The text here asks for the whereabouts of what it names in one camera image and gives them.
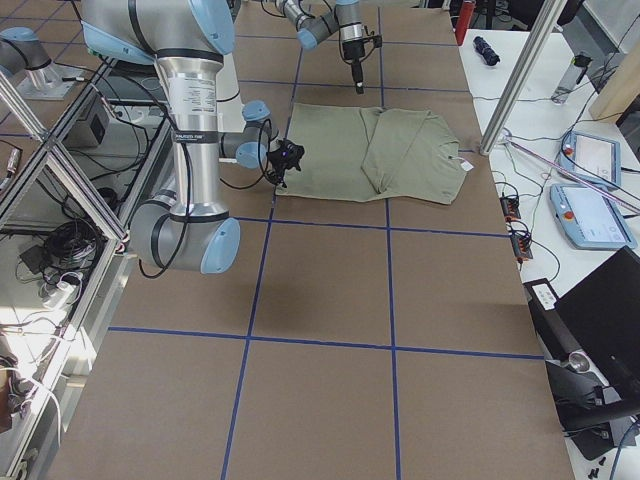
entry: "computer monitor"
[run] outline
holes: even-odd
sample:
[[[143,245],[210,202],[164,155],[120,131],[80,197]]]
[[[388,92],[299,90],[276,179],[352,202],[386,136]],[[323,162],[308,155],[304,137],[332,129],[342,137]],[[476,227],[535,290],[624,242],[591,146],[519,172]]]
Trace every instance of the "computer monitor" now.
[[[640,257],[621,248],[558,300],[556,310],[620,396],[640,398]]]

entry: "white desk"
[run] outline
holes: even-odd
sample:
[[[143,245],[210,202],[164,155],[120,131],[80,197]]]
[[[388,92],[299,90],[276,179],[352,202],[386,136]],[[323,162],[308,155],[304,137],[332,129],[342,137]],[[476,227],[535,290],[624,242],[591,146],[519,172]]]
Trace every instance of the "white desk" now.
[[[500,62],[495,67],[487,66],[482,58],[475,52],[473,39],[477,35],[483,37],[500,56]],[[460,55],[472,95],[474,97],[496,99],[474,99],[476,115],[483,132],[498,103],[497,98],[502,94],[509,75],[520,55],[527,35],[528,33],[526,32],[469,30],[464,44],[460,47]],[[549,98],[554,92],[572,57],[573,52],[562,35],[559,33],[552,34],[520,95],[520,99],[535,100]],[[513,135],[519,137],[530,139],[538,137],[548,137],[552,139],[561,137],[576,121],[585,102],[593,101],[595,98],[595,95],[590,98],[594,90],[588,83],[588,79],[584,78],[582,84],[586,85],[573,92],[564,105],[556,105],[550,100],[517,102],[507,121],[506,127]],[[585,110],[582,119],[591,119],[588,110]],[[575,127],[575,130],[595,133],[599,136],[619,141],[621,145],[622,165],[629,168],[640,169],[640,164],[614,123],[580,122]],[[560,147],[559,140],[516,141],[549,160],[555,159]],[[550,168],[534,158],[519,153],[513,148],[511,152],[513,152],[514,164],[517,171],[542,184],[544,176]],[[504,174],[506,181],[515,186],[521,195],[526,193],[535,195],[540,191],[539,187],[532,182],[517,175],[514,171],[514,164],[509,158],[504,146],[494,148],[489,159],[492,169]],[[500,173],[495,173],[494,175],[496,181],[504,180]],[[537,199],[524,197],[520,200],[520,212],[522,221],[529,228],[533,227],[534,240],[552,250],[560,260],[560,273],[554,280],[553,287],[556,292],[562,296],[609,258],[613,252],[579,250],[571,245],[554,218],[548,192],[549,185],[554,183],[569,183],[569,180],[563,178],[556,171],[553,171],[544,189],[544,193],[540,198],[537,211]],[[640,194],[640,175],[623,173],[622,186],[633,193]],[[498,191],[502,191],[502,185],[498,186]],[[506,187],[505,193],[510,194],[513,193],[513,191],[509,187]],[[637,200],[634,202],[634,200],[631,199],[630,202],[640,206],[640,202]],[[621,211],[623,214],[629,213],[626,210]],[[636,238],[640,239],[640,217],[628,220],[628,224]],[[526,282],[543,277],[551,278],[556,271],[556,262],[553,257],[535,244],[532,247],[532,253],[534,256],[533,260],[527,261],[523,265],[521,271],[522,281]],[[636,253],[640,253],[640,248],[636,249]],[[567,448],[570,453],[576,479],[583,480],[591,469],[595,467],[600,468],[598,478],[609,478],[615,451],[607,455],[607,462],[605,466],[601,467],[596,461],[589,462],[585,460],[571,440],[567,440]],[[615,480],[637,479],[638,472],[640,472],[640,447],[625,448],[622,452]]]

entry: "blue joint cap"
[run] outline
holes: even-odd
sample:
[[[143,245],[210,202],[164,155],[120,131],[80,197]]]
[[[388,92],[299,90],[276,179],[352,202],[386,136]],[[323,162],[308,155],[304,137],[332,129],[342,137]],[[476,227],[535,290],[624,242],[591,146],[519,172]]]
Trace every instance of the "blue joint cap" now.
[[[200,262],[201,273],[223,273],[229,270],[240,246],[240,223],[227,218],[213,234]]]
[[[271,111],[262,100],[252,100],[242,109],[242,118],[245,122],[259,122],[269,115],[271,115]]]
[[[11,73],[9,70],[4,68],[2,65],[0,65],[0,72],[7,78],[13,77],[13,73]]]
[[[0,32],[0,37],[5,40],[15,40],[17,42],[37,42],[38,36],[33,30],[27,27],[11,27]]]
[[[303,50],[313,50],[318,46],[318,40],[314,37],[313,33],[306,28],[302,28],[298,32],[298,41],[300,45],[302,45]]]
[[[258,145],[258,142],[247,142],[236,150],[236,160],[244,168],[258,168],[260,163],[264,161],[268,147],[260,145],[260,158],[258,158]]]

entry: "white and blue device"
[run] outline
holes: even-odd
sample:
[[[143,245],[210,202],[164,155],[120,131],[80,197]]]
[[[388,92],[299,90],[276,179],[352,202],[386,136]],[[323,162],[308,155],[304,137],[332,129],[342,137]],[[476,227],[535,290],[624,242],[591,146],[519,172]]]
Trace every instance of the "white and blue device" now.
[[[572,131],[562,146],[560,166],[581,179],[608,190],[620,188],[620,143]]]
[[[617,206],[598,192],[576,184],[551,186],[551,203],[571,243],[588,250],[636,248],[633,237]]]

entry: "white cable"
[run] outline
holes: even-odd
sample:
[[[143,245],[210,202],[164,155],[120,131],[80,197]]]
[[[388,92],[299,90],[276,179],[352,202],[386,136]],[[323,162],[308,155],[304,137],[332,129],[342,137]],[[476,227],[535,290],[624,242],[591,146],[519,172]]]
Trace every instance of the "white cable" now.
[[[35,378],[29,377],[29,376],[22,376],[22,374],[20,373],[20,370],[18,370],[17,368],[0,367],[0,372],[16,372],[20,374],[21,380],[27,380],[28,382],[31,382],[36,387],[42,389],[42,391],[46,393],[51,400],[53,400],[53,403],[56,406],[56,413],[57,413],[57,419],[58,419],[58,446],[60,446],[60,440],[62,438],[62,411],[60,408],[60,402],[58,402],[58,399],[56,398],[54,393],[51,390],[49,390],[47,387],[45,387],[42,383],[37,381]]]

